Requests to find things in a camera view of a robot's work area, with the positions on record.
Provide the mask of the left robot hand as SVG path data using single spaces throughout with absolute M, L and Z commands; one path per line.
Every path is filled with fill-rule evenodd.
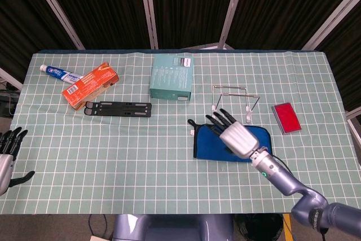
M 22 127 L 1 133 L 1 195 L 10 187 L 28 182 L 35 175 L 35 171 L 32 170 L 23 177 L 12 178 L 15 161 L 27 133 L 28 131 L 22 130 Z

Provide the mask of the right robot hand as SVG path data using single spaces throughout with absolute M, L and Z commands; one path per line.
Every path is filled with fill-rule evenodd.
M 221 108 L 220 113 L 213 112 L 205 117 L 212 123 L 206 126 L 216 134 L 221 141 L 236 156 L 247 159 L 260 147 L 258 139 L 233 115 Z

